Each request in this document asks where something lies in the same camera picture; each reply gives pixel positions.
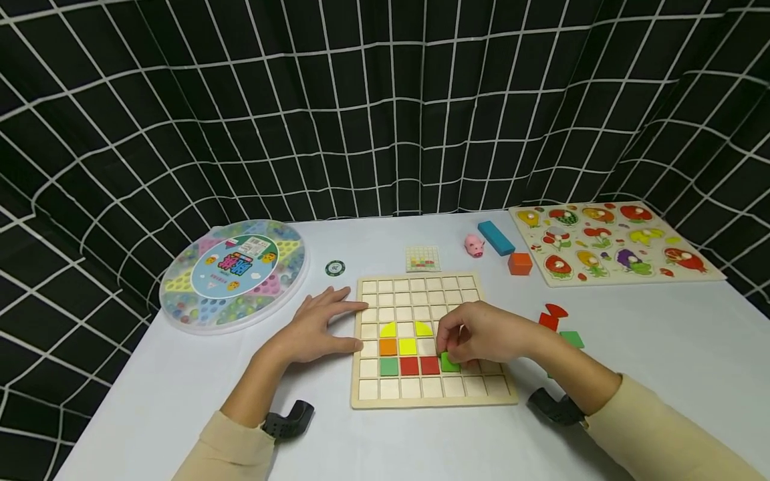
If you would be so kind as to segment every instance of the black curtain with white grid lines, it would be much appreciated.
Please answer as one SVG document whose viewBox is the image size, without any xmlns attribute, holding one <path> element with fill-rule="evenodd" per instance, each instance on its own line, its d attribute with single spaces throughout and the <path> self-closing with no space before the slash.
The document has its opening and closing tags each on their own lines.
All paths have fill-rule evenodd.
<svg viewBox="0 0 770 481">
<path fill-rule="evenodd" d="M 52 479 L 216 225 L 642 199 L 770 312 L 768 25 L 767 0 L 0 0 L 0 479 Z"/>
</svg>

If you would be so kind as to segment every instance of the person's right hand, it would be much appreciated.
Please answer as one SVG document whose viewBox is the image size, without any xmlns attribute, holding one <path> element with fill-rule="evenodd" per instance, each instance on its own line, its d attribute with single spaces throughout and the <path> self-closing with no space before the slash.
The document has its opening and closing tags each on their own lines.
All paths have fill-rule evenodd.
<svg viewBox="0 0 770 481">
<path fill-rule="evenodd" d="M 483 301 L 465 302 L 438 323 L 436 347 L 452 362 L 488 359 L 508 362 L 528 357 L 538 336 L 550 332 L 539 324 Z"/>
</svg>

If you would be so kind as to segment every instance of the red square block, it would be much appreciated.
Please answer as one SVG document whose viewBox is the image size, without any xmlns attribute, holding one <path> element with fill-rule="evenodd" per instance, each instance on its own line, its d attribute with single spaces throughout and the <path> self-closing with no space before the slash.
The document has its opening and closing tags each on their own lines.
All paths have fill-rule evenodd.
<svg viewBox="0 0 770 481">
<path fill-rule="evenodd" d="M 541 312 L 540 324 L 556 332 L 556 329 L 559 329 L 559 318 L 546 312 Z"/>
<path fill-rule="evenodd" d="M 419 376 L 420 367 L 417 365 L 416 357 L 402 357 L 401 361 L 401 375 L 402 376 Z"/>
<path fill-rule="evenodd" d="M 527 252 L 514 252 L 508 258 L 508 271 L 512 276 L 529 276 L 532 270 L 532 258 Z"/>
<path fill-rule="evenodd" d="M 441 374 L 440 369 L 438 369 L 438 358 L 436 356 L 421 357 L 420 365 L 423 368 L 423 376 L 426 374 Z"/>
</svg>

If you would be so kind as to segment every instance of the blue wooden block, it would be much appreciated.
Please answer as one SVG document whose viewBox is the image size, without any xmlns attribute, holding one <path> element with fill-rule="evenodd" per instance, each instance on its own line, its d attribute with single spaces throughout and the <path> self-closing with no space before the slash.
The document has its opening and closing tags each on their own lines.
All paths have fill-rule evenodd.
<svg viewBox="0 0 770 481">
<path fill-rule="evenodd" d="M 500 230 L 495 224 L 492 223 L 491 220 L 481 222 L 478 225 L 478 229 L 479 232 L 481 232 L 481 235 L 487 238 L 487 241 L 489 241 L 494 250 L 496 250 L 497 253 L 501 256 L 513 254 L 516 250 L 514 245 L 511 244 L 511 241 L 505 238 L 505 235 L 500 232 Z"/>
</svg>

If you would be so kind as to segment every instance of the white table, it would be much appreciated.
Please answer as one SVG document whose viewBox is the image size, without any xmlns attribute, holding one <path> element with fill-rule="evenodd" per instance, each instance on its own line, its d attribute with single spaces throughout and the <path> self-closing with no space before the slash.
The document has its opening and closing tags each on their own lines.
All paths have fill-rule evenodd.
<svg viewBox="0 0 770 481">
<path fill-rule="evenodd" d="M 305 284 L 273 318 L 224 336 L 192 336 L 158 314 L 62 467 L 58 481 L 167 480 L 252 353 L 286 324 L 306 294 L 403 271 L 404 247 L 438 245 L 445 271 L 473 270 L 487 301 L 537 319 L 546 302 L 569 311 L 586 352 L 657 391 L 770 477 L 770 322 L 726 282 L 549 289 L 537 267 L 509 275 L 488 247 L 463 248 L 492 220 L 525 248 L 505 211 L 398 219 L 301 222 L 311 251 Z M 323 268 L 345 262 L 340 277 Z M 353 333 L 353 320 L 333 330 Z M 277 450 L 270 479 L 630 479 L 579 428 L 540 421 L 525 405 L 540 386 L 562 392 L 529 361 L 511 363 L 521 403 L 477 408 L 353 411 L 350 358 L 293 367 L 273 410 L 316 407 L 305 436 Z"/>
</svg>

